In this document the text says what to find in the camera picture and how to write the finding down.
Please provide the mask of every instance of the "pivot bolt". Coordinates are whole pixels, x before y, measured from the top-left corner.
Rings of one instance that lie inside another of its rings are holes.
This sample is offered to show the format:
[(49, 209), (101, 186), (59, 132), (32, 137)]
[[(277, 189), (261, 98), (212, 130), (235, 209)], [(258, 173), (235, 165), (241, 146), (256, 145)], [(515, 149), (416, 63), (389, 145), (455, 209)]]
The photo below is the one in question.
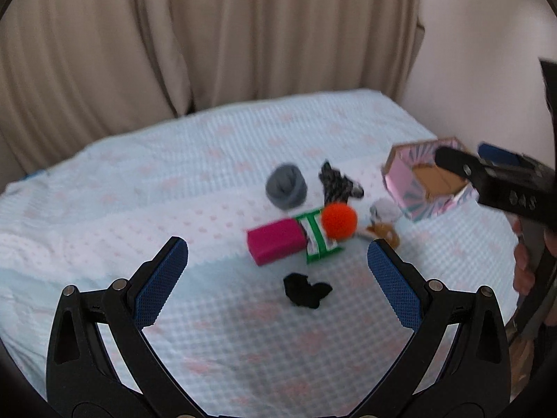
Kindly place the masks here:
[(480, 290), (485, 297), (493, 297), (493, 291), (491, 290), (491, 287), (482, 286), (482, 289)]
[(65, 295), (66, 297), (72, 295), (75, 292), (75, 286), (72, 286), (71, 284), (69, 286), (64, 287), (64, 289), (62, 290), (63, 295)]
[(115, 282), (112, 283), (112, 289), (121, 291), (126, 287), (126, 285), (127, 285), (127, 281), (124, 280), (123, 278), (120, 278), (119, 280), (115, 280)]
[(441, 283), (439, 280), (431, 280), (428, 285), (430, 286), (430, 289), (432, 291), (442, 291), (443, 290), (443, 283)]

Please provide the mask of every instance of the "gray yarn ball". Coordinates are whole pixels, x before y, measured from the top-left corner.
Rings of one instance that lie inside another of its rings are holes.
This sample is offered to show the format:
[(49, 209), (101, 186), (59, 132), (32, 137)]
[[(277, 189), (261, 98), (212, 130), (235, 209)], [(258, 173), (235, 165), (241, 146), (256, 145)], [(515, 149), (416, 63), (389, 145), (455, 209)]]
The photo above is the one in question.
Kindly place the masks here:
[(293, 164), (280, 165), (267, 180), (267, 198), (280, 210), (294, 209), (306, 201), (307, 185), (300, 169)]

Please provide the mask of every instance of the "pink box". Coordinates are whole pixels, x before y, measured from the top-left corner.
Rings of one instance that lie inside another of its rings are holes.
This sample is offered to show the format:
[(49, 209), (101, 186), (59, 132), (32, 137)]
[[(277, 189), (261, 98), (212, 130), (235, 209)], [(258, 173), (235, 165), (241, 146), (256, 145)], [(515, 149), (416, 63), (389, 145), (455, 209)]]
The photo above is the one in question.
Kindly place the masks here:
[(306, 249), (306, 234), (297, 220), (286, 218), (248, 231), (247, 247), (262, 266)]
[(470, 182), (435, 166), (439, 146), (468, 152), (457, 138), (394, 145), (383, 166), (386, 189), (413, 221), (438, 216), (476, 196)]

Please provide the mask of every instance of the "white wall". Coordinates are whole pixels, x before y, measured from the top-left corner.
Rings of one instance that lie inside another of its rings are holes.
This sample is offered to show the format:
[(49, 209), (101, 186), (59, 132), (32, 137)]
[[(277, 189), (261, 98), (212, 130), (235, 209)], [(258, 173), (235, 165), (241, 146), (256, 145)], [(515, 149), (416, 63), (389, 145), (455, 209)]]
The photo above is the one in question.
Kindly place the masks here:
[(539, 57), (557, 60), (545, 0), (421, 0), (425, 38), (402, 106), (438, 136), (487, 141), (553, 166)]

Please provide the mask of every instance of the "black cloth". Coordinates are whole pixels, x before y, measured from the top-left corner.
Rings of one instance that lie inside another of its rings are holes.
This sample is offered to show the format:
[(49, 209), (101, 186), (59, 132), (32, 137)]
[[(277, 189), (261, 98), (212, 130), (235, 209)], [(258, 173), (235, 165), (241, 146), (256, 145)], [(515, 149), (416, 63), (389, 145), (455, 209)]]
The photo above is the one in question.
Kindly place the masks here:
[(364, 197), (362, 186), (343, 176), (340, 170), (331, 167), (329, 162), (325, 162), (321, 167), (319, 180), (323, 184), (325, 205), (330, 203), (347, 204), (348, 198), (361, 199)]
[(298, 307), (319, 308), (320, 301), (327, 297), (332, 287), (327, 283), (311, 285), (307, 275), (291, 273), (283, 279), (286, 296)]

